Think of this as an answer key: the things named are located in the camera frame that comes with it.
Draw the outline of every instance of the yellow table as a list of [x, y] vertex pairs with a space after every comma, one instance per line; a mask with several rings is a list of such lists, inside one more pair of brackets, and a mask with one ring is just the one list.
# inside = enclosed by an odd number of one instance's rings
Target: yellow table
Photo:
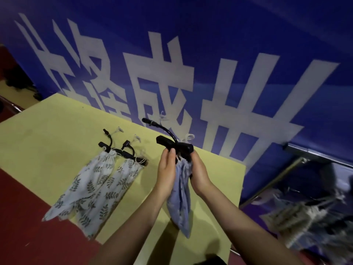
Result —
[[[108, 237], [142, 203], [156, 181], [157, 166], [163, 146], [156, 144], [160, 133], [131, 123], [112, 114], [85, 105], [61, 94], [26, 109], [0, 123], [0, 167], [42, 200], [52, 205], [71, 184], [77, 172], [102, 149], [97, 145], [108, 138], [102, 129], [113, 132], [120, 126], [124, 133], [113, 135], [116, 145], [132, 141], [137, 134], [148, 166], [136, 178], [111, 215], [97, 239]], [[214, 184], [236, 205], [239, 203], [245, 166], [208, 151], [196, 148], [205, 162]], [[207, 253], [218, 254], [227, 261], [230, 242], [205, 203], [191, 191], [192, 231], [189, 239], [170, 225], [163, 206], [135, 264], [146, 264], [151, 258], [162, 258], [172, 251], [170, 264], [193, 264], [204, 260]]]

